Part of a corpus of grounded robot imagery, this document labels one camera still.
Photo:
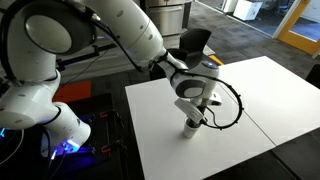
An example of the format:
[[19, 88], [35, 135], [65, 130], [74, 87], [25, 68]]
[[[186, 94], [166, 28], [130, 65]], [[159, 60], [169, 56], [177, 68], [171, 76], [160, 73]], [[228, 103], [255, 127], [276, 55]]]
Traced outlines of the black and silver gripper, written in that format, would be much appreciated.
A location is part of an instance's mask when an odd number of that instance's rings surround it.
[[190, 121], [188, 122], [188, 125], [190, 127], [200, 127], [201, 120], [204, 118], [204, 112], [208, 104], [208, 100], [202, 98], [193, 98], [190, 100], [190, 102], [194, 108], [190, 113]]

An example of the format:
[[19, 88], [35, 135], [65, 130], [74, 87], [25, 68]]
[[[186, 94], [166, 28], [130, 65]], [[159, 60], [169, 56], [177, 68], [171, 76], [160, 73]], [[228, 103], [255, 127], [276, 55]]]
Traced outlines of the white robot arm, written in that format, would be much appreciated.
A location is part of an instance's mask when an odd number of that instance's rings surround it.
[[163, 44], [157, 27], [133, 0], [1, 0], [1, 66], [9, 88], [1, 98], [1, 125], [40, 125], [43, 156], [75, 153], [90, 126], [53, 97], [61, 82], [57, 60], [73, 56], [106, 34], [137, 68], [160, 66], [186, 113], [209, 99], [218, 68], [206, 61], [189, 68]]

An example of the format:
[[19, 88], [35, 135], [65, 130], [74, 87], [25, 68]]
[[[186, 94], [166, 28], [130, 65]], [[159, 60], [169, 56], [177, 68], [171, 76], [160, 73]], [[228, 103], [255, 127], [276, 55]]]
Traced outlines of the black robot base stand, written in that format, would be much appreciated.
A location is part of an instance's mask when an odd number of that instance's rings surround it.
[[[40, 151], [47, 140], [41, 126], [6, 130], [1, 139], [0, 180], [125, 180], [121, 122], [112, 96], [98, 95], [69, 106], [89, 132], [51, 143], [49, 154]], [[111, 151], [102, 153], [103, 146], [110, 146]]]

